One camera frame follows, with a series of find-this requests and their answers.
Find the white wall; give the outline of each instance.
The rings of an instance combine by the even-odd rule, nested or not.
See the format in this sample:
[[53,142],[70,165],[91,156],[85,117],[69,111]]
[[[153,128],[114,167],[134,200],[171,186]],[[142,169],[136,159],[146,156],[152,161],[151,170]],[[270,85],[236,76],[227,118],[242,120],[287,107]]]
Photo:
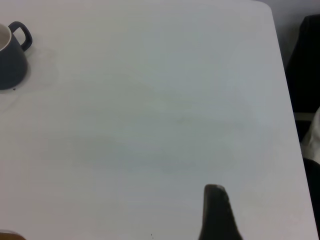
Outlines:
[[304,17],[320,14],[320,0],[259,0],[273,13],[283,65],[286,66],[296,45]]

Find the dark gray mug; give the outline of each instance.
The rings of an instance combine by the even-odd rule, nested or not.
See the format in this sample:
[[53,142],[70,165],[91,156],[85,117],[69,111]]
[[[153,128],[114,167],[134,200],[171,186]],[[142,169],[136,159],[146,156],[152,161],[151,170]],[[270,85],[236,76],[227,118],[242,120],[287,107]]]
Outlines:
[[[25,41],[20,45],[13,33],[21,28]],[[10,89],[25,77],[28,63],[24,51],[32,44],[29,30],[19,21],[9,26],[0,24],[0,90]]]

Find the white table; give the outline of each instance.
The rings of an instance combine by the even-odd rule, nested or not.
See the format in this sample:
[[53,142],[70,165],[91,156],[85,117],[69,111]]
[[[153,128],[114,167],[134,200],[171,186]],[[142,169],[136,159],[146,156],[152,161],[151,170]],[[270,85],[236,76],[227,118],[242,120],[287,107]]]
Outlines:
[[1,229],[195,240],[221,184],[245,240],[318,239],[264,3],[2,0],[0,21],[34,39],[0,94]]

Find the mug rim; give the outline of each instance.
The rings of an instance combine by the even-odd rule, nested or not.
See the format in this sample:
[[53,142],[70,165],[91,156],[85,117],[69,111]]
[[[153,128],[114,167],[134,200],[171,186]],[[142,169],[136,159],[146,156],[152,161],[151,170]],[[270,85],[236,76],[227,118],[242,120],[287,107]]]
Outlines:
[[9,40],[8,40],[8,42],[7,42],[2,48],[0,48],[0,52],[1,52],[3,49],[5,49],[5,48],[9,45],[9,43],[10,43],[10,41],[11,41],[11,38],[12,38],[12,32],[11,32],[10,28],[9,28],[8,26],[4,25],[4,24],[1,24],[1,23],[0,23],[0,26],[1,26],[1,27],[4,27],[4,28],[7,29],[8,32],[9,32]]

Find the mug handle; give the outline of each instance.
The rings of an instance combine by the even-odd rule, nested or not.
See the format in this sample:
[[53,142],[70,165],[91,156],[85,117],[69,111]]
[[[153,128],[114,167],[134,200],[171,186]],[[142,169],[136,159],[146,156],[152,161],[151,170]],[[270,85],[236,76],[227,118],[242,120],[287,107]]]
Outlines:
[[19,21],[14,21],[9,25],[9,29],[11,30],[12,33],[14,33],[18,28],[21,28],[24,35],[25,35],[25,41],[24,43],[21,44],[22,50],[25,52],[28,48],[30,48],[32,44],[32,36],[28,30],[28,28],[21,22]]

